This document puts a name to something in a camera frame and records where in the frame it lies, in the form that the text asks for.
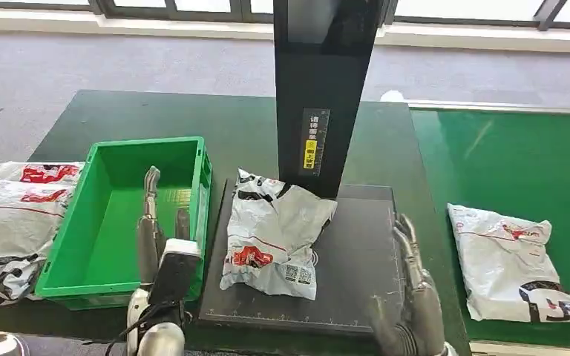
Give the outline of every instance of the green plastic crate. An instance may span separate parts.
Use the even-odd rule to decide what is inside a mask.
[[[203,253],[186,301],[202,290],[211,163],[202,137],[101,142],[93,145],[36,293],[71,310],[127,306],[139,285],[137,221],[143,179],[160,169],[157,214],[173,237],[178,208],[188,209],[191,240]]]

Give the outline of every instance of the black weighing scale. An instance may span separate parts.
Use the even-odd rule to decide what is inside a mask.
[[[371,303],[399,315],[404,277],[398,242],[392,238],[392,191],[388,187],[343,185],[338,209],[312,248],[318,289],[315,300],[267,295],[242,283],[220,289],[226,256],[226,227],[235,181],[228,179],[220,210],[199,318],[223,325],[370,334]]]

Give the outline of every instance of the barcode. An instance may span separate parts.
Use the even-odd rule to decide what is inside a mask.
[[[285,279],[291,280],[292,282],[295,282],[297,276],[298,276],[298,267],[286,265]]]
[[[302,284],[311,284],[311,271],[301,267],[301,273],[298,276],[298,282]]]

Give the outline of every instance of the white package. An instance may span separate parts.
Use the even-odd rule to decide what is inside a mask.
[[[311,245],[337,202],[239,170],[220,288],[245,283],[266,294],[315,300]]]
[[[73,190],[0,180],[0,305],[29,295]]]
[[[84,162],[6,162],[0,164],[0,179],[15,182],[76,185]]]
[[[447,205],[474,320],[570,322],[570,293],[545,250],[551,224]]]

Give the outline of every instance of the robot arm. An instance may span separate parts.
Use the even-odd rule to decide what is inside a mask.
[[[455,356],[455,349],[445,342],[438,292],[429,272],[422,268],[412,222],[402,214],[393,225],[407,275],[405,305],[402,320],[382,304],[375,305],[371,325],[381,351],[388,356]]]
[[[156,215],[160,172],[145,175],[143,216],[137,226],[141,284],[128,306],[128,356],[181,356],[184,353],[183,298],[191,285],[200,249],[189,240],[189,214],[179,209],[175,238],[166,239]]]

